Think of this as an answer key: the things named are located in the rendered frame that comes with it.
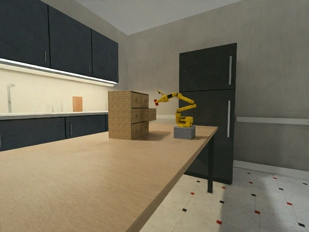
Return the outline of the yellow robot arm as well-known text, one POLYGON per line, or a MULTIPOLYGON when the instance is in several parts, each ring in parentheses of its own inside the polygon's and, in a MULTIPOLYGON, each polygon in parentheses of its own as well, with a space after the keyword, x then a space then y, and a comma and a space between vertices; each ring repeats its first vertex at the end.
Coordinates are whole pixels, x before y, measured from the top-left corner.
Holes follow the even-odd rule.
POLYGON ((177 109, 177 112, 175 113, 176 123, 178 124, 178 127, 189 128, 189 127, 192 126, 192 124, 191 124, 191 117, 189 117, 189 116, 181 116, 181 112, 180 111, 184 111, 184 110, 187 110, 187 109, 194 108, 194 107, 196 107, 196 104, 195 104, 195 102, 193 100, 191 100, 189 98, 186 98, 186 97, 182 96, 182 94, 176 93, 176 92, 172 93, 172 94, 168 94, 167 98, 171 99, 171 98, 173 98, 175 96, 178 99, 181 99, 181 100, 184 100, 184 101, 186 101, 188 103, 191 103, 191 105, 189 105, 189 106, 177 109))

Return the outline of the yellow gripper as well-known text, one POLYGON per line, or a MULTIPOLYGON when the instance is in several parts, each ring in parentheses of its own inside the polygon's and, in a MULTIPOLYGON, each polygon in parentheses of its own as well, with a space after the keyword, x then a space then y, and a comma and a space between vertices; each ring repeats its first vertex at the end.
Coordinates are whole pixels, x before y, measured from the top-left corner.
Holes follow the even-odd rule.
POLYGON ((166 95, 163 95, 163 93, 159 91, 159 94, 160 94, 160 93, 162 94, 162 98, 159 99, 159 100, 157 100, 155 103, 167 102, 167 101, 169 101, 166 95))

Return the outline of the wooden drawer front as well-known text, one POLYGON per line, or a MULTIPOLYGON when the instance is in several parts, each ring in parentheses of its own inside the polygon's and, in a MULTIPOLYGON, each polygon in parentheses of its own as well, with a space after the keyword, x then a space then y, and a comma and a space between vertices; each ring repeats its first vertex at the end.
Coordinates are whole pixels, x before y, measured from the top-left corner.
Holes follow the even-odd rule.
POLYGON ((131 109, 131 123, 140 121, 140 108, 131 109))
POLYGON ((148 107, 148 95, 141 94, 141 107, 148 107))
POLYGON ((148 132, 148 121, 141 122, 141 134, 145 134, 148 132))
POLYGON ((131 138, 135 138, 141 135, 140 123, 131 124, 131 138))
POLYGON ((156 120, 156 108, 141 108, 141 121, 156 120))
POLYGON ((140 94, 131 93, 131 107, 140 107, 140 94))

